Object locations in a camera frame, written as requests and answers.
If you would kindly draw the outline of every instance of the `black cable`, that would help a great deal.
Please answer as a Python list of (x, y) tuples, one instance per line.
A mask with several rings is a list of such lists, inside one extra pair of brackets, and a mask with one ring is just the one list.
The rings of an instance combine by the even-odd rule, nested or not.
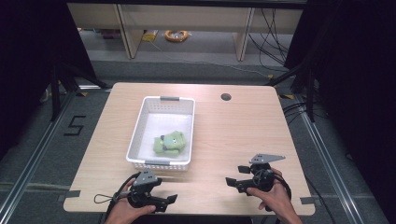
[(293, 114), (297, 114), (297, 115), (296, 115), (291, 121), (288, 122), (288, 125), (290, 125), (295, 119), (297, 119), (297, 117), (299, 117), (300, 115), (302, 115), (304, 112), (306, 112), (306, 110), (304, 110), (304, 111), (298, 111), (298, 112), (293, 113)]
[(284, 73), (288, 72), (288, 71), (278, 70), (278, 69), (275, 69), (275, 68), (270, 68), (270, 67), (265, 66), (262, 63), (262, 51), (261, 50), (259, 51), (259, 61), (260, 61), (260, 64), (262, 65), (262, 67), (264, 67), (264, 68), (266, 68), (268, 70), (273, 70), (273, 71), (277, 71), (277, 72), (284, 72)]
[(335, 219), (332, 216), (332, 213), (330, 212), (329, 207), (327, 206), (327, 204), (324, 202), (322, 196), (320, 195), (319, 191), (315, 188), (314, 184), (311, 182), (311, 180), (309, 180), (309, 178), (304, 175), (306, 182), (308, 182), (308, 184), (312, 187), (312, 189), (315, 191), (315, 193), (319, 196), (319, 199), (321, 201), (321, 203), (323, 203), (324, 207), (326, 208), (327, 213), (329, 214), (330, 219), (332, 220), (332, 223), (335, 223)]
[(291, 188), (289, 187), (289, 184), (286, 183), (286, 180), (283, 178), (283, 176), (275, 174), (275, 179), (277, 179), (282, 184), (283, 188), (285, 188), (289, 198), (291, 199)]
[[(105, 198), (108, 198), (108, 199), (107, 199), (107, 200), (104, 200), (104, 201), (101, 201), (101, 202), (97, 202), (97, 201), (96, 201), (96, 197), (97, 197), (97, 196), (102, 196), (102, 197), (105, 197)], [(112, 198), (113, 198), (113, 197), (108, 196), (108, 195), (105, 195), (105, 194), (96, 194), (95, 197), (93, 197), (93, 202), (94, 202), (94, 203), (106, 203), (106, 202), (111, 201)]]
[(257, 48), (260, 52), (265, 53), (268, 57), (272, 58), (272, 59), (273, 59), (274, 61), (276, 61), (277, 63), (280, 63), (280, 64), (283, 65), (283, 62), (282, 62), (280, 59), (278, 59), (275, 55), (273, 55), (272, 53), (268, 52), (267, 50), (265, 50), (265, 49), (262, 47), (262, 46), (265, 44), (265, 42), (263, 42), (262, 45), (260, 46), (260, 45), (253, 39), (253, 37), (252, 37), (250, 34), (249, 34), (248, 36), (250, 37), (251, 41), (253, 42), (253, 44), (256, 46), (256, 48)]
[(296, 104), (293, 104), (293, 105), (288, 105), (285, 108), (283, 108), (283, 114), (286, 115), (286, 113), (288, 113), (292, 109), (298, 108), (298, 107), (303, 106), (303, 105), (305, 105), (305, 103), (296, 103)]
[(108, 205), (108, 208), (106, 211), (105, 220), (107, 220), (114, 205), (116, 205), (116, 203), (119, 201), (119, 196), (120, 196), (123, 188), (128, 184), (128, 182), (130, 180), (132, 180), (133, 178), (137, 178), (139, 175), (140, 175), (140, 172), (137, 174), (131, 175), (128, 179), (126, 179), (125, 182), (121, 185), (120, 189), (116, 193), (114, 193), (113, 197), (110, 200), (108, 200), (108, 201), (110, 201), (110, 204)]
[(267, 41), (268, 35), (270, 35), (270, 33), (268, 33), (266, 37), (264, 37), (262, 34), (260, 34), (264, 43), (266, 42), (269, 46), (273, 47), (274, 49), (277, 49), (276, 46), (274, 46), (273, 44), (271, 44), (270, 42)]
[(283, 45), (281, 45), (281, 44), (279, 43), (278, 38), (277, 38), (275, 14), (276, 14), (276, 10), (273, 8), (273, 17), (272, 17), (272, 21), (271, 21), (271, 25), (270, 25), (270, 23), (268, 22), (267, 18), (265, 17), (264, 11), (263, 11), (263, 9), (262, 9), (262, 16), (264, 17), (265, 23), (267, 24), (267, 27), (268, 27), (268, 30), (269, 30), (269, 34), (271, 34), (272, 38), (275, 40), (275, 42), (276, 42), (277, 45), (278, 45), (278, 47), (275, 47), (275, 46), (273, 46), (273, 45), (271, 45), (271, 46), (273, 46), (275, 49), (278, 49), (278, 50), (279, 50), (279, 53), (280, 53), (280, 55), (282, 56), (282, 59), (285, 61), (285, 60), (286, 60), (286, 57), (285, 57), (285, 55), (284, 55), (284, 50), (283, 50), (282, 48), (284, 48), (284, 49), (287, 49), (287, 48), (285, 48)]

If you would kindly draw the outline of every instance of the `basket handle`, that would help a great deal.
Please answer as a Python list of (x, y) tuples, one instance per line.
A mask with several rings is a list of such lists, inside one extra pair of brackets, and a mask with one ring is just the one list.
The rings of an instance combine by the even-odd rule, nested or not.
[(160, 100), (162, 100), (162, 101), (180, 101), (180, 97), (160, 96)]
[(146, 165), (165, 165), (169, 166), (171, 165), (170, 161), (145, 161)]

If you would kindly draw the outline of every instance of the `green plush toy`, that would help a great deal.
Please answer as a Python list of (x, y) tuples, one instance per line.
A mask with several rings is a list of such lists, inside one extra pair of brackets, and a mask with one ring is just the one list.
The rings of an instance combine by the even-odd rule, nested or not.
[(186, 146), (182, 132), (174, 131), (167, 135), (154, 138), (154, 151), (168, 155), (178, 155)]

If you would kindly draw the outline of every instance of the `hand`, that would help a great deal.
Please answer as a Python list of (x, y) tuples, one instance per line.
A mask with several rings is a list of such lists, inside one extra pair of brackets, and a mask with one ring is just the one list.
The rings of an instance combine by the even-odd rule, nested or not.
[[(128, 190), (134, 183), (134, 179), (129, 181), (122, 191)], [(106, 220), (106, 224), (130, 224), (137, 218), (150, 214), (155, 211), (154, 205), (148, 205), (141, 208), (132, 207), (126, 198), (120, 199), (113, 207)]]
[[(272, 168), (272, 170), (277, 175), (282, 176), (282, 173), (277, 169)], [(262, 199), (259, 209), (262, 210), (265, 205), (267, 205), (275, 212), (276, 216), (282, 222), (287, 224), (303, 223), (294, 211), (288, 193), (278, 180), (274, 181), (274, 186), (268, 192), (255, 188), (248, 188), (247, 193)]]

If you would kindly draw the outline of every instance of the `orange ring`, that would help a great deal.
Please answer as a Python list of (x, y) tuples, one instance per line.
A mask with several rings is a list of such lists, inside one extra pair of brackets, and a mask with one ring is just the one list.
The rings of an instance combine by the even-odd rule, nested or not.
[(171, 42), (182, 42), (189, 36), (187, 31), (171, 31), (165, 32), (165, 39)]

